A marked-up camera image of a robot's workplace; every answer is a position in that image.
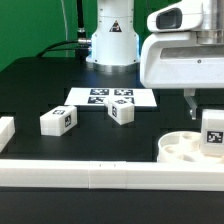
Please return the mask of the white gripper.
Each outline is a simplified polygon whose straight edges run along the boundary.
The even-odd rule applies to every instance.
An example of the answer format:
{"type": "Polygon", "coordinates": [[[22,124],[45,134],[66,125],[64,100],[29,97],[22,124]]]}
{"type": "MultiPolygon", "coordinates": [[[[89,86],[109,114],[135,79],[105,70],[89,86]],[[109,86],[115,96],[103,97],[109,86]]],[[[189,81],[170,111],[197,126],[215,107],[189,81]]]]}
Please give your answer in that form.
{"type": "Polygon", "coordinates": [[[146,88],[185,89],[195,120],[195,89],[224,88],[224,45],[199,45],[195,32],[151,34],[142,46],[140,81],[146,88]]]}

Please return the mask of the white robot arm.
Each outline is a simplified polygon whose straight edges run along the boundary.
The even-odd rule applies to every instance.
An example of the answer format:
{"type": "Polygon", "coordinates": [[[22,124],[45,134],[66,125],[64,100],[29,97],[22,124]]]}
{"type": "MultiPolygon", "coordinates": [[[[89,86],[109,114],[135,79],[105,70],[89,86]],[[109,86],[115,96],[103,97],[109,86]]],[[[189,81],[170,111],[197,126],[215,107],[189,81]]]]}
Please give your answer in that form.
{"type": "Polygon", "coordinates": [[[107,72],[140,68],[146,88],[224,88],[224,0],[180,0],[147,18],[143,43],[133,29],[134,0],[97,0],[98,25],[87,63],[107,72]]]}

